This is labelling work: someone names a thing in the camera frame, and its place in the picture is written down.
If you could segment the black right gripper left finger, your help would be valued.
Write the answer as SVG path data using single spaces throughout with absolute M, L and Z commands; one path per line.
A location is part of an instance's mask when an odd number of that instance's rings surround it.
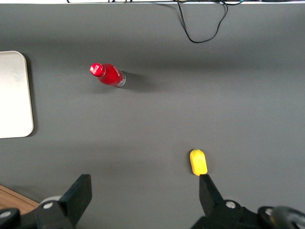
M 76 225 L 92 200 L 92 182 L 90 174 L 82 174 L 59 199 L 67 217 Z

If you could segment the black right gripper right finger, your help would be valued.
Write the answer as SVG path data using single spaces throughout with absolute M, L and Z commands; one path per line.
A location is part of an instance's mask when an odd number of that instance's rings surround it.
M 199 176 L 199 199 L 206 217 L 224 200 L 208 174 Z

